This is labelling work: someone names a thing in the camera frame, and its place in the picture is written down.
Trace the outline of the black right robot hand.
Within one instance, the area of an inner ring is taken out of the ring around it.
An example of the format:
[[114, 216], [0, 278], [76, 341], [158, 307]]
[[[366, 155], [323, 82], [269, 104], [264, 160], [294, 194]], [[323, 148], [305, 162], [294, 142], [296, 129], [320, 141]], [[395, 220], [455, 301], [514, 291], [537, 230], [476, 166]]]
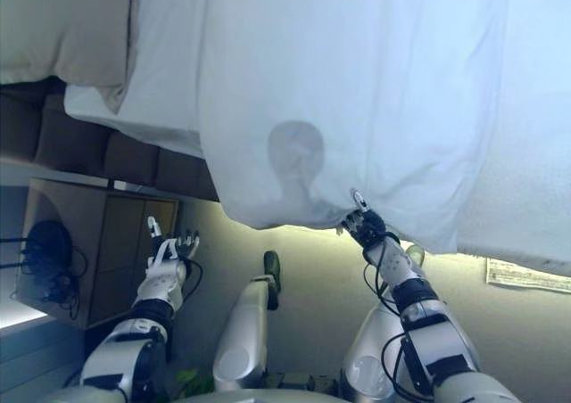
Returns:
[[341, 226], [363, 249], [373, 248], [385, 238], [385, 222], [370, 208], [358, 190], [352, 188], [351, 196], [356, 209], [342, 220]]

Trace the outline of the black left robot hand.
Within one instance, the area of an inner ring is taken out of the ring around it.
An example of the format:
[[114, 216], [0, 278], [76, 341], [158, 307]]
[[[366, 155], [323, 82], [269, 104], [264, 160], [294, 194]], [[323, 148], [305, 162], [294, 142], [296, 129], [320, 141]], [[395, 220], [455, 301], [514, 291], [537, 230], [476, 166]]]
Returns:
[[186, 236], [167, 237], [154, 216], [147, 218], [147, 227], [151, 236], [151, 255], [149, 262], [165, 259], [191, 259], [198, 248], [200, 235], [186, 232]]

